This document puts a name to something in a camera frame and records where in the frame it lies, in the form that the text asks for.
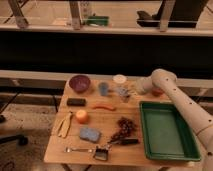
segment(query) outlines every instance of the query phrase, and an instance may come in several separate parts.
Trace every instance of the wooden table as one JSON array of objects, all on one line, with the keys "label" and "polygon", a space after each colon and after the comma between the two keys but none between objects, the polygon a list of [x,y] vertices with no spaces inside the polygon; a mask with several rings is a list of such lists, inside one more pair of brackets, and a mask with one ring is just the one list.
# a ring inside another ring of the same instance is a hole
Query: wooden table
[{"label": "wooden table", "polygon": [[[134,91],[134,82],[127,82],[126,86],[130,89],[131,97],[128,103],[124,103],[114,91],[103,97],[99,94],[97,85],[103,80],[92,80],[92,84],[85,93],[76,94],[66,83],[64,94],[61,99],[59,111],[56,115],[55,123],[49,139],[44,161],[48,163],[70,163],[70,164],[90,164],[90,165],[121,165],[121,166],[162,166],[162,167],[189,167],[193,162],[180,161],[156,161],[149,160],[145,156],[143,135],[140,123],[139,102],[140,101],[164,101],[168,102],[167,96],[154,97],[152,94],[139,96]],[[112,81],[108,81],[110,89],[116,86]],[[85,98],[87,105],[85,107],[68,107],[66,101],[69,97]],[[104,102],[116,106],[116,111],[104,109],[92,109],[96,103]],[[140,143],[131,146],[113,146],[109,151],[108,161],[99,161],[93,158],[91,153],[72,152],[64,153],[66,147],[76,148],[95,148],[97,144],[81,140],[79,138],[79,129],[84,126],[77,123],[75,117],[72,118],[71,127],[68,136],[63,139],[56,135],[55,126],[69,111],[76,112],[79,109],[87,110],[90,121],[88,125],[101,131],[102,136],[98,145],[104,145],[112,134],[118,131],[117,121],[122,117],[127,117],[137,124],[137,131],[132,135],[139,139]]]}]

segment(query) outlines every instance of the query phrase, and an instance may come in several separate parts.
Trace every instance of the grapes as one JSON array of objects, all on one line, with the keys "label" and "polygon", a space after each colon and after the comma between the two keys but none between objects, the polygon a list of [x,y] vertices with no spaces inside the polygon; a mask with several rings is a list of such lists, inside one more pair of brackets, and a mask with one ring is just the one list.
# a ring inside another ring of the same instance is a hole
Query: grapes
[{"label": "grapes", "polygon": [[112,135],[111,141],[117,141],[129,137],[131,133],[136,130],[136,125],[131,119],[122,117],[117,123],[120,130]]}]

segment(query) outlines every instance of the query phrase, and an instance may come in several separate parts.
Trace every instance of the yellow object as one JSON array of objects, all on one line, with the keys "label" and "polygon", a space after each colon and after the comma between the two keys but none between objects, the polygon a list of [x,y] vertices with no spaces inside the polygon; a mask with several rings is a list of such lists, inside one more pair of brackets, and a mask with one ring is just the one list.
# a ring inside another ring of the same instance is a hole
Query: yellow object
[{"label": "yellow object", "polygon": [[86,110],[78,110],[75,114],[75,117],[76,117],[78,123],[80,123],[80,124],[85,124],[89,119],[89,116],[88,116]]},{"label": "yellow object", "polygon": [[68,113],[57,125],[56,131],[59,137],[66,138],[73,114]]}]

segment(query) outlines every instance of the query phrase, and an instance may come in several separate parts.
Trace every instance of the green object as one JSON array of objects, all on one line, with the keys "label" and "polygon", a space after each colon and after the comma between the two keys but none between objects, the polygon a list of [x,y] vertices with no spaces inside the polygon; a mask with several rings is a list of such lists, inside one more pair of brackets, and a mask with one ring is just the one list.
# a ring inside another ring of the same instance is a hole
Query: green object
[{"label": "green object", "polygon": [[99,26],[108,26],[109,17],[108,16],[89,16],[86,24],[91,25],[99,25]]},{"label": "green object", "polygon": [[147,158],[201,160],[192,131],[173,104],[140,102],[140,112]]}]

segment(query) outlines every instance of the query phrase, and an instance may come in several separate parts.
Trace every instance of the chair wheel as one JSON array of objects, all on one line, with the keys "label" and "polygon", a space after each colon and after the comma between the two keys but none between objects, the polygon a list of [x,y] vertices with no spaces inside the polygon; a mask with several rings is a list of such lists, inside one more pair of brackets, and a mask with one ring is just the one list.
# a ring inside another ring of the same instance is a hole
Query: chair wheel
[{"label": "chair wheel", "polygon": [[20,137],[18,141],[18,145],[23,146],[28,144],[28,138],[27,137]]}]

